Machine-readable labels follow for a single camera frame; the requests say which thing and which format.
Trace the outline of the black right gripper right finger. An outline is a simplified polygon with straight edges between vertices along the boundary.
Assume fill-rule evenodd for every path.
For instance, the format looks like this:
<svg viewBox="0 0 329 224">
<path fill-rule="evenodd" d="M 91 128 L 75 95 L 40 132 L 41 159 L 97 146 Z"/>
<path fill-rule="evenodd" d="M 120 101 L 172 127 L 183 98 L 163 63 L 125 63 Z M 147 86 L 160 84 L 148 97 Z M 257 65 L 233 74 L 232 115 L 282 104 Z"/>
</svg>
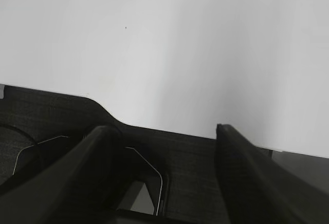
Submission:
<svg viewBox="0 0 329 224">
<path fill-rule="evenodd" d="M 328 223 L 328 194 L 281 168 L 228 124 L 216 128 L 216 178 L 231 223 Z"/>
</svg>

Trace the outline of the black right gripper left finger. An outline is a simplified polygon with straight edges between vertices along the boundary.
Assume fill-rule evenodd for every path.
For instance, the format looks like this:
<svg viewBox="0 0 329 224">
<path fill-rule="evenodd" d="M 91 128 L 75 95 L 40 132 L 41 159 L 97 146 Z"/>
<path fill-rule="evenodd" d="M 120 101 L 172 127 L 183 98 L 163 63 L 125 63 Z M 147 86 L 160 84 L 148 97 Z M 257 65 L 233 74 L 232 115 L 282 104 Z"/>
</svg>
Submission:
<svg viewBox="0 0 329 224">
<path fill-rule="evenodd" d="M 119 223 L 102 205 L 122 133 L 97 126 L 69 151 L 51 148 L 1 185 L 1 223 Z"/>
</svg>

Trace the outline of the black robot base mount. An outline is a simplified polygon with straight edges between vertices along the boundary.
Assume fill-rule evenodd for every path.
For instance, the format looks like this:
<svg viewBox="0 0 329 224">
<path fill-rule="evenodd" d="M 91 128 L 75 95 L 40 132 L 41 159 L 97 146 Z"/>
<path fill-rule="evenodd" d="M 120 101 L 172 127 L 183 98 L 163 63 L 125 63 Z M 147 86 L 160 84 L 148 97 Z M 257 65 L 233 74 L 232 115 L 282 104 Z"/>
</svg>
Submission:
<svg viewBox="0 0 329 224">
<path fill-rule="evenodd" d="M 127 126 L 91 99 L 13 86 L 4 89 L 1 123 L 20 128 L 36 140 L 95 124 L 113 124 L 121 131 L 127 130 Z M 230 223 L 215 176 L 213 139 L 143 128 L 132 132 L 169 169 L 168 218 L 191 223 Z"/>
</svg>

